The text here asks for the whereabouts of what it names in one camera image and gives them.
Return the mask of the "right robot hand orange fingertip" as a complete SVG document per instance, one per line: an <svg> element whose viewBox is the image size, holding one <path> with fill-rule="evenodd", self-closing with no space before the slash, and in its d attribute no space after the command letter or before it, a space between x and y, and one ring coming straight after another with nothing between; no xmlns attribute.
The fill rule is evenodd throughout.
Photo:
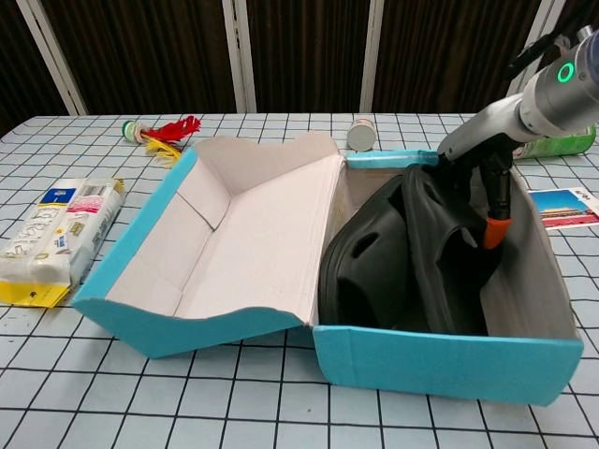
<svg viewBox="0 0 599 449"><path fill-rule="evenodd" d="M513 150L528 136L519 118L520 97L496 101L447 135L437 148L441 177L466 201L478 169L489 206L482 246L503 241L511 224Z"/></svg>

